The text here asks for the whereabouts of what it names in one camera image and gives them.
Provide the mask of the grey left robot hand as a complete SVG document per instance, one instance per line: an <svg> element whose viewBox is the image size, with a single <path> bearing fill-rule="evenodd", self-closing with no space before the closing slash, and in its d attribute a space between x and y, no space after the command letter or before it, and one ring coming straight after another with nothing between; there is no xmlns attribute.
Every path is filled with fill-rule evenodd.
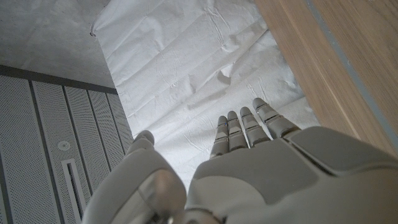
<svg viewBox="0 0 398 224"><path fill-rule="evenodd" d="M329 128L300 129L260 98L218 119L189 188L139 133L83 223L396 223L397 159Z"/></svg>

